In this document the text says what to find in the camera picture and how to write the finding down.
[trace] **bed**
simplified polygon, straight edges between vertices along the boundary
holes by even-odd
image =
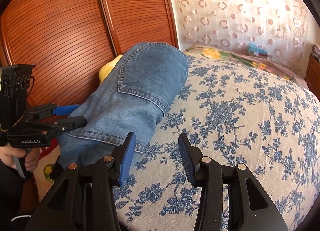
[[[126,184],[114,189],[119,220],[129,230],[193,230],[201,189],[185,177],[177,142],[185,133],[218,163],[246,164],[294,230],[320,192],[319,101],[302,79],[280,67],[270,73],[266,64],[245,64],[250,57],[204,46],[186,53],[185,86]],[[42,152],[35,171],[40,198],[52,184],[59,152],[56,142]],[[227,225],[224,187],[222,230]]]

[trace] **blue denim jeans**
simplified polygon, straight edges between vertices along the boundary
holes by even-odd
[[[156,125],[188,76],[188,57],[165,43],[140,43],[128,50],[111,73],[70,116],[85,116],[85,127],[58,137],[59,163],[88,165],[123,144],[128,132],[137,139],[132,165],[139,160]]]

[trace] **human hand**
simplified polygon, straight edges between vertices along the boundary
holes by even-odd
[[[22,158],[26,155],[24,149],[13,148],[8,143],[6,146],[0,147],[0,160],[13,169],[17,169],[14,164],[13,156]],[[33,172],[39,163],[40,150],[39,148],[33,148],[25,158],[25,167],[27,171]]]

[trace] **black cable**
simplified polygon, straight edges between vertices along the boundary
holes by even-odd
[[[27,98],[29,97],[29,95],[30,95],[30,93],[31,93],[31,91],[32,91],[32,89],[33,89],[33,86],[34,86],[34,84],[35,84],[35,78],[34,78],[33,76],[31,76],[30,78],[32,78],[33,81],[32,81],[32,86],[31,86],[31,88],[30,88],[30,91],[29,91],[29,93],[28,93],[28,95],[27,95]]]

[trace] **silver screw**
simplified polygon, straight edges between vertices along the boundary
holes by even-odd
[[[113,160],[113,157],[112,157],[111,155],[106,155],[106,156],[103,158],[103,160],[104,160],[105,162],[111,162],[111,161]]]
[[[247,168],[247,166],[245,166],[244,164],[238,164],[238,168],[240,170],[245,170]]]
[[[70,170],[74,170],[74,169],[76,169],[76,167],[77,167],[77,164],[76,164],[76,163],[71,163],[71,164],[69,164],[69,166],[68,166],[68,168],[69,168]]]
[[[211,162],[211,158],[210,158],[210,157],[207,157],[207,156],[202,157],[201,160],[202,160],[204,163],[209,163],[209,162]]]

